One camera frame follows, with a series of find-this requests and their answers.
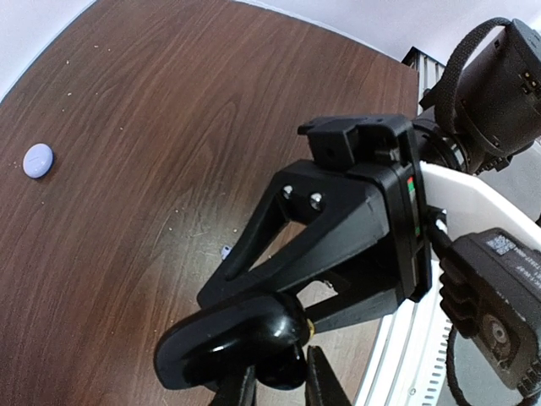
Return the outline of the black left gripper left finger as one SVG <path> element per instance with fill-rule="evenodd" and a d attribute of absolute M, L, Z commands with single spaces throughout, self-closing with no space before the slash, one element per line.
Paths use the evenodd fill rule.
<path fill-rule="evenodd" d="M 256 405 L 255 367 L 242 367 L 218 381 L 211 406 Z"/>

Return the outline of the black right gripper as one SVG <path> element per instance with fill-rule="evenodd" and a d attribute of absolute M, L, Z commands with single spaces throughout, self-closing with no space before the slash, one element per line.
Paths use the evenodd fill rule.
<path fill-rule="evenodd" d="M 397 283 L 354 286 L 310 305 L 306 316 L 322 333 L 393 314 L 405 298 L 419 302 L 432 282 L 412 122 L 395 114 L 324 116 L 297 132 L 308 139 L 318 167 L 300 160 L 274 175 L 230 254 L 199 291 L 199 304 L 291 290 L 388 233 L 380 254 L 396 256 L 391 266 L 403 294 Z"/>

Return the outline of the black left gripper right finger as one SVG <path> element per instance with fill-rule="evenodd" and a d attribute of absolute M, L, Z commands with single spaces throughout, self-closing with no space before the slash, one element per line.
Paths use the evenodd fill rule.
<path fill-rule="evenodd" d="M 308 346 L 305 404 L 308 406 L 351 406 L 321 347 Z"/>

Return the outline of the black earbud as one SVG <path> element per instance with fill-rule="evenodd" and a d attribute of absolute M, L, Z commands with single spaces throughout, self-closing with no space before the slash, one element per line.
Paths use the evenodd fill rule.
<path fill-rule="evenodd" d="M 258 363 L 255 375 L 267 387 L 291 391 L 306 382 L 307 369 L 303 348 L 295 344 Z"/>

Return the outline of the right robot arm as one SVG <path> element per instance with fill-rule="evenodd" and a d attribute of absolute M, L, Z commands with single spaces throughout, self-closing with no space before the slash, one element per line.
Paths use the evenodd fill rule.
<path fill-rule="evenodd" d="M 478 25 L 421 105 L 298 128 L 312 159 L 274 175 L 199 312 L 161 339 L 164 387 L 208 387 L 215 405 L 254 404 L 257 383 L 304 387 L 308 405 L 345 405 L 310 338 L 419 302 L 437 258 L 449 343 L 473 340 L 522 404 L 540 399 L 540 224 L 476 181 L 540 134 L 539 34 Z M 468 207 L 472 190 L 483 199 Z"/>

